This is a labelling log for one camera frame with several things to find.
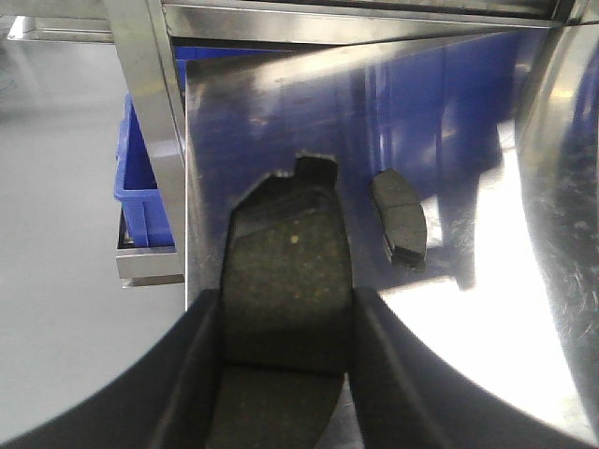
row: stainless steel frame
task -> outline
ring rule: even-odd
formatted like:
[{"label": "stainless steel frame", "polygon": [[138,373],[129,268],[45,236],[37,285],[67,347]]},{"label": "stainless steel frame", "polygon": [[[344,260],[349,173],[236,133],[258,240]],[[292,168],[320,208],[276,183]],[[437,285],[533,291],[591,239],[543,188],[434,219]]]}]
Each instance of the stainless steel frame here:
[{"label": "stainless steel frame", "polygon": [[183,269],[175,247],[136,248],[127,235],[122,212],[116,266],[125,288],[184,282]]},{"label": "stainless steel frame", "polygon": [[387,3],[397,9],[439,10],[454,14],[505,14],[547,17],[552,13],[552,0],[354,0],[354,4]]},{"label": "stainless steel frame", "polygon": [[10,40],[111,44],[112,32],[104,19],[68,19],[19,16],[8,34]]},{"label": "stainless steel frame", "polygon": [[158,0],[105,0],[104,4],[183,269],[183,102],[161,5]]},{"label": "stainless steel frame", "polygon": [[361,44],[558,26],[530,19],[246,0],[168,0],[164,8],[171,36],[300,44]]}]

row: blue crate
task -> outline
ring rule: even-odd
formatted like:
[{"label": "blue crate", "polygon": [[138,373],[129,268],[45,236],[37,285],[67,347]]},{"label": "blue crate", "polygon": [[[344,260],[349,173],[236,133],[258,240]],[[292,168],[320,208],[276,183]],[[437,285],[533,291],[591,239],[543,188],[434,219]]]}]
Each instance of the blue crate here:
[{"label": "blue crate", "polygon": [[[184,84],[186,61],[258,52],[262,51],[179,47],[175,49],[175,59]],[[153,176],[130,95],[124,101],[117,160],[114,197],[123,205],[127,231],[134,245],[140,248],[172,246],[174,242],[167,214]]]}]

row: gray floor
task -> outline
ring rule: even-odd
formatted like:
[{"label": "gray floor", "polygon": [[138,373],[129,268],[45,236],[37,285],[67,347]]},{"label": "gray floor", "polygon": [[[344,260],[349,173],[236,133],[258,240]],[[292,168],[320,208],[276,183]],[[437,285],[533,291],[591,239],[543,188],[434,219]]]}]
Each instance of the gray floor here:
[{"label": "gray floor", "polygon": [[113,46],[0,30],[0,442],[107,384],[183,312],[182,285],[118,279],[124,93]]}]

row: curved metal surface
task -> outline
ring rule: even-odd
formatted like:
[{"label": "curved metal surface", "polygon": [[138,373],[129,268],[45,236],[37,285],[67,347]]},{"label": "curved metal surface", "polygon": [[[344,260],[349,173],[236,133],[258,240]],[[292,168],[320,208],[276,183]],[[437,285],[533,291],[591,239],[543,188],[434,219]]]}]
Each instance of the curved metal surface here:
[{"label": "curved metal surface", "polygon": [[[523,208],[523,163],[497,133],[543,38],[517,32],[192,63],[189,297],[218,285],[228,215],[252,186],[290,172],[298,154],[334,157],[354,285],[375,287],[477,384],[594,442],[596,417],[582,407],[551,313],[559,291],[535,252],[542,232]],[[370,198],[372,177],[387,168],[422,199],[424,270],[387,261]]]},{"label": "curved metal surface", "polygon": [[539,61],[519,139],[524,207],[562,346],[599,429],[599,25],[563,30]]}]

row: metal edge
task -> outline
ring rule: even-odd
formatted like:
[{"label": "metal edge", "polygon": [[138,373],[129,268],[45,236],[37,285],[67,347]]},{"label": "metal edge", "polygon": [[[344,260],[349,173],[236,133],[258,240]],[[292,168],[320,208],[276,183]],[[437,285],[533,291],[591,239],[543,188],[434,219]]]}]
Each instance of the metal edge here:
[{"label": "metal edge", "polygon": [[348,45],[387,40],[550,28],[557,22],[415,13],[355,7],[321,7],[245,0],[164,5],[174,37]]},{"label": "metal edge", "polygon": [[150,287],[155,285],[168,285],[171,283],[184,283],[182,274],[174,276],[155,276],[151,278],[123,279],[123,288]]},{"label": "metal edge", "polygon": [[116,264],[121,279],[183,275],[172,246],[117,249]]},{"label": "metal edge", "polygon": [[104,20],[40,19],[29,16],[18,16],[15,19],[7,39],[95,44],[111,44],[113,42],[109,24]]},{"label": "metal edge", "polygon": [[573,24],[599,22],[599,2],[596,0],[574,0],[568,21]]},{"label": "metal edge", "polygon": [[185,263],[184,115],[159,0],[105,0],[124,77],[167,211],[181,271]]}]

